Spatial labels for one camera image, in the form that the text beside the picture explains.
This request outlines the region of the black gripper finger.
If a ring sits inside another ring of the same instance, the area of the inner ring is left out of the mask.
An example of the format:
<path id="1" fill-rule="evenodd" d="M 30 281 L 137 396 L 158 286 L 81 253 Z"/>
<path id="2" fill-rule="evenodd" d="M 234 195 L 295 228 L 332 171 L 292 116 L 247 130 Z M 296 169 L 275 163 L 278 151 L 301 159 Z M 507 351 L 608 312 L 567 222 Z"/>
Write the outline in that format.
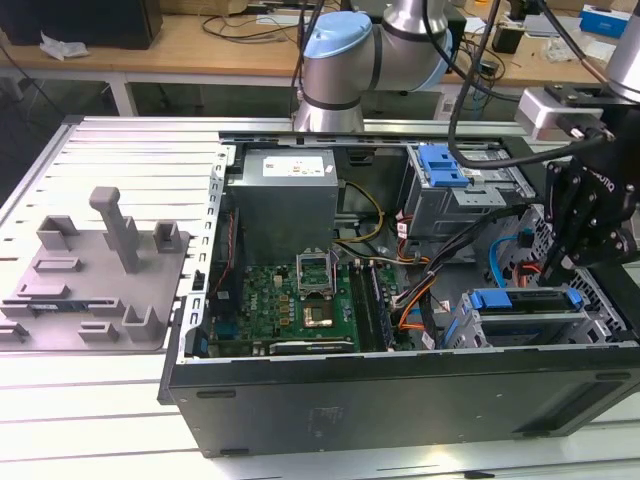
<path id="1" fill-rule="evenodd" d="M 544 218 L 551 226 L 552 245 L 542 269 L 543 285 L 560 285 L 580 258 L 581 237 L 598 194 L 588 169 L 577 159 L 551 162 L 546 177 Z"/>
<path id="2" fill-rule="evenodd" d="M 622 265 L 638 259 L 639 247 L 630 220 L 616 227 L 589 229 L 574 251 L 574 263 L 586 267 Z"/>

